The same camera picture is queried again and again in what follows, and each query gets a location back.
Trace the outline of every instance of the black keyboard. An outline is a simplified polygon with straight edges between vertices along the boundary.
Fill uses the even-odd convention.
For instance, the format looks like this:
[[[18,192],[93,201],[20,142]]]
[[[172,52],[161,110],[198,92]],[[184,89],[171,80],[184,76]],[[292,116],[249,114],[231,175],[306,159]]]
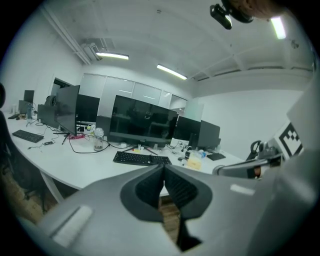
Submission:
[[[113,161],[115,163],[135,166],[172,165],[167,156],[133,154],[121,151],[118,151],[115,154]]]
[[[219,153],[208,154],[206,157],[211,159],[212,161],[226,158],[223,154],[219,154]]]
[[[12,133],[13,136],[16,136],[20,139],[24,139],[28,142],[33,142],[33,143],[37,143],[39,141],[41,141],[44,137],[38,134],[34,134],[31,132],[27,132],[24,130],[17,130],[14,133]]]

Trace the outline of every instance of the desk leg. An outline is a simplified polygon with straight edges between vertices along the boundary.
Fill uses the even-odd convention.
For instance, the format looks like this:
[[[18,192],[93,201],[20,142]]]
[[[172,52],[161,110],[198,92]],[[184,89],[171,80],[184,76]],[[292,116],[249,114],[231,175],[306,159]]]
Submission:
[[[58,203],[62,203],[64,198],[62,197],[59,190],[57,189],[56,184],[54,183],[54,180],[49,175],[45,174],[44,172],[40,171],[40,173],[41,173],[41,176],[42,176],[46,186],[50,190],[50,192],[53,195],[53,197],[55,198],[55,200]]]

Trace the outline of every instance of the floor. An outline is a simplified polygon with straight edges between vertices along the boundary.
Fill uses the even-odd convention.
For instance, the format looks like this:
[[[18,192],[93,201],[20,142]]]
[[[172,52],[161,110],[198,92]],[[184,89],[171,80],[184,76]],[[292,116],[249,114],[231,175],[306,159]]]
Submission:
[[[3,175],[3,170],[0,167],[1,172],[1,185],[4,193],[7,196],[8,202],[11,205],[12,211],[22,218],[25,218],[34,224],[37,224],[44,216],[41,208],[41,199],[37,194],[31,194],[29,200],[24,199],[25,190],[19,187],[17,182],[13,179],[12,174],[8,169],[4,170],[5,175]],[[55,182],[59,191],[64,198],[77,192],[76,189],[66,186],[60,182]],[[45,193],[45,209],[49,211],[58,203],[52,196],[49,190]],[[161,198],[161,207],[159,211],[163,215],[163,227],[172,239],[174,243],[177,242],[179,233],[179,210],[172,202],[169,196]]]

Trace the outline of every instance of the ceiling pipe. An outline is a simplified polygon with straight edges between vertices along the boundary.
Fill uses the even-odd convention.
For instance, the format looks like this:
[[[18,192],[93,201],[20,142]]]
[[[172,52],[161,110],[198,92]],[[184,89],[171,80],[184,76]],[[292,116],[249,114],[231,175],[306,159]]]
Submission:
[[[60,23],[57,16],[53,13],[50,7],[43,3],[40,7],[41,12],[47,21],[51,24],[54,30],[61,36],[61,38],[67,43],[67,45],[72,49],[73,53],[77,54],[78,57],[86,64],[91,65],[91,60],[87,54],[82,50],[77,41],[72,37],[72,35],[67,31],[67,29]]]

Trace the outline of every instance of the desk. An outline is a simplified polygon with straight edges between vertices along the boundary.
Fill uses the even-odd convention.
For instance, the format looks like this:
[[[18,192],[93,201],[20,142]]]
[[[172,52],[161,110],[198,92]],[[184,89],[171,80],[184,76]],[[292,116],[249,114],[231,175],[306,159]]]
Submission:
[[[62,145],[64,140],[63,135],[59,135],[59,137],[55,139],[55,144],[28,149],[28,147],[36,147],[40,146],[42,143],[49,142],[51,141],[51,138],[55,138],[57,135],[53,134],[53,131],[49,128],[46,129],[47,127],[45,125],[36,126],[37,122],[35,122],[26,127],[27,120],[8,119],[10,114],[4,115],[10,134],[17,130],[24,130],[34,134],[43,134],[45,132],[44,139],[38,143],[29,142],[13,135],[11,135],[11,138],[18,150],[40,170],[47,187],[58,202],[63,201],[63,197],[55,186],[53,179],[80,190],[93,182],[143,168],[143,166],[139,165],[113,162],[116,152],[118,150],[121,151],[121,149],[111,146],[102,152],[94,154],[75,153],[73,152],[68,140],[66,140]],[[84,138],[75,139],[70,142],[73,149],[77,152],[94,151],[93,138],[90,138],[90,140],[86,140]],[[169,157],[173,165],[181,166],[181,162],[178,161],[178,156],[172,154],[170,150],[158,150],[156,153],[159,156]],[[211,174],[216,166],[232,165],[243,162],[242,159],[228,154],[227,152],[222,151],[221,153],[225,155],[226,158],[216,161],[204,158],[202,160],[200,172]],[[144,150],[144,154],[148,155],[150,153]],[[160,196],[167,195],[168,191],[163,187]]]

